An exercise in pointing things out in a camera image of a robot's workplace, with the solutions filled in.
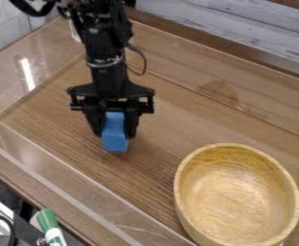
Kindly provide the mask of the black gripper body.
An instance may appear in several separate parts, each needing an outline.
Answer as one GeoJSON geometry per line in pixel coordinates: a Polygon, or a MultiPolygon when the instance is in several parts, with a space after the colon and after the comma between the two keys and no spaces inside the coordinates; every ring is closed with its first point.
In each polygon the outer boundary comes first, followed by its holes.
{"type": "Polygon", "coordinates": [[[128,111],[153,113],[155,91],[128,78],[124,62],[111,65],[88,64],[92,82],[67,88],[73,111],[128,111]]]}

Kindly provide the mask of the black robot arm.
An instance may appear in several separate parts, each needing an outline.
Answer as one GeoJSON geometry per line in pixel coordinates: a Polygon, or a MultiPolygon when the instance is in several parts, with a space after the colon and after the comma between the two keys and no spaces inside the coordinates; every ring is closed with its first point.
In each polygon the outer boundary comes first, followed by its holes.
{"type": "Polygon", "coordinates": [[[136,136],[140,116],[153,112],[149,87],[131,82],[127,73],[125,49],[133,49],[132,24],[120,0],[41,0],[34,9],[32,0],[9,0],[12,5],[32,17],[42,17],[50,11],[72,21],[84,47],[85,64],[92,82],[67,88],[71,109],[84,113],[88,125],[101,135],[108,114],[121,114],[120,129],[128,138],[136,136]]]}

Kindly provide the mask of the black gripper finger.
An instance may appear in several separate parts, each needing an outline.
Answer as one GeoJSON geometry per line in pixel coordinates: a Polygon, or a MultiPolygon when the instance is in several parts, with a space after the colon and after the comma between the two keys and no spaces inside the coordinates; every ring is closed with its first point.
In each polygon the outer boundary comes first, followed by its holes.
{"type": "Polygon", "coordinates": [[[139,114],[136,111],[129,110],[124,114],[124,124],[125,124],[125,132],[129,138],[136,136],[136,129],[139,126],[139,114]]]}
{"type": "Polygon", "coordinates": [[[105,123],[105,113],[103,111],[87,111],[84,113],[91,131],[96,136],[101,136],[101,131],[105,123]]]}

